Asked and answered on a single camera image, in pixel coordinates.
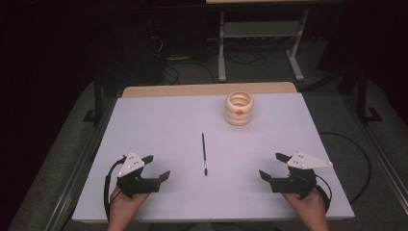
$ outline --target floor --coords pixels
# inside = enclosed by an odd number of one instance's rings
[[[243,46],[241,40],[231,40],[227,46],[227,83],[290,81],[301,90],[329,73],[317,70],[319,58],[326,41],[302,41],[296,55],[305,76],[304,82],[296,82],[285,50],[291,41],[286,39],[251,41]],[[209,40],[208,59],[191,59],[189,55],[170,54],[167,57],[164,85],[217,83],[217,47]],[[352,201],[355,218],[330,220],[331,230],[408,230],[408,127],[387,102],[382,90],[369,81],[367,108],[374,108],[382,121],[364,125],[356,116],[356,90],[341,95],[337,78],[314,91],[303,92],[312,118],[321,134],[326,151],[335,164],[335,170]],[[115,104],[105,98],[105,114]],[[84,224],[70,220],[75,208],[87,169],[91,162],[81,155],[92,150],[97,136],[103,134],[103,117],[98,126],[83,122],[83,117],[93,108],[93,85],[84,89],[71,111],[68,120],[48,154],[44,167],[20,208],[11,230],[101,230],[106,224]],[[82,170],[81,175],[72,173]],[[41,199],[34,199],[49,192]],[[241,225],[222,223],[191,224],[131,224],[129,230],[305,230],[299,220],[279,222],[254,222]]]

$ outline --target wooden table edge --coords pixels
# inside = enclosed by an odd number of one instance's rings
[[[247,93],[296,93],[291,82],[128,87],[122,98]]]

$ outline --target pen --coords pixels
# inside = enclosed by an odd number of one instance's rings
[[[202,138],[202,140],[203,140],[204,174],[207,175],[207,174],[208,174],[208,170],[207,170],[207,157],[206,157],[206,155],[205,155],[204,133],[201,134],[201,138]]]

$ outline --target dark background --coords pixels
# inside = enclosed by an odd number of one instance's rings
[[[118,16],[88,11],[91,6],[90,1],[73,0],[1,1],[2,230],[13,220],[80,93],[97,71],[117,69],[106,51],[124,62],[121,74],[104,82],[104,88],[115,94],[125,86],[160,81],[160,63],[152,56],[149,35],[158,33],[177,47],[180,39],[194,34],[191,50],[196,48],[194,52],[205,55],[199,50],[200,42],[217,34],[217,18],[211,14],[163,14],[160,26],[146,29],[148,14],[122,12]],[[320,63],[322,69],[335,71],[363,61],[369,78],[385,91],[406,123],[407,15],[406,8],[392,4],[316,7],[311,10],[304,34],[305,39],[329,40]],[[180,23],[192,28],[205,26],[207,30],[192,33],[182,30]],[[130,45],[129,39],[139,43]],[[126,61],[140,65],[131,67]]]

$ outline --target wire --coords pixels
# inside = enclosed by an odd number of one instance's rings
[[[324,182],[324,184],[326,184],[327,189],[329,189],[329,192],[330,192],[329,200],[331,201],[331,198],[332,198],[332,196],[333,196],[333,193],[332,193],[332,191],[331,191],[331,188],[330,188],[329,184],[327,184],[327,182],[326,182],[321,176],[316,175],[316,174],[315,174],[315,176],[317,176],[320,180],[322,180],[322,181]]]
[[[105,214],[106,214],[106,218],[109,220],[110,218],[110,210],[111,210],[111,203],[109,201],[109,186],[111,184],[111,175],[112,172],[114,171],[115,167],[118,165],[123,165],[123,163],[125,162],[126,157],[123,156],[122,159],[116,161],[114,163],[114,165],[111,167],[111,169],[109,170],[108,175],[105,176],[105,185],[104,185],[104,191],[103,191],[103,203],[104,203],[104,207],[105,207]],[[114,199],[121,193],[121,191],[115,195],[115,197],[111,200],[114,201]]]
[[[112,200],[109,203],[112,203],[112,201],[114,201],[120,194],[122,193],[122,191],[119,191],[114,198],[112,198]]]
[[[319,133],[319,134],[320,134],[320,135],[332,135],[332,136],[337,136],[337,137],[341,137],[341,138],[344,138],[344,139],[350,141],[351,143],[353,143],[354,145],[356,145],[358,149],[360,149],[361,153],[364,155],[364,157],[365,157],[365,159],[366,159],[366,161],[367,161],[367,165],[368,165],[368,177],[367,177],[367,179],[366,179],[366,182],[365,182],[363,188],[357,193],[356,196],[354,196],[354,198],[352,198],[351,200],[349,200],[349,203],[350,203],[350,204],[353,204],[353,203],[354,203],[358,198],[360,198],[360,196],[366,191],[367,187],[369,186],[370,180],[371,180],[371,172],[372,172],[372,169],[371,169],[371,161],[370,161],[369,155],[364,151],[364,149],[363,149],[363,147],[361,147],[361,145],[359,145],[356,141],[353,141],[352,139],[350,139],[350,138],[348,138],[348,137],[346,137],[346,136],[343,136],[343,135],[338,134],[338,133],[331,133],[331,132],[321,132],[321,133]]]

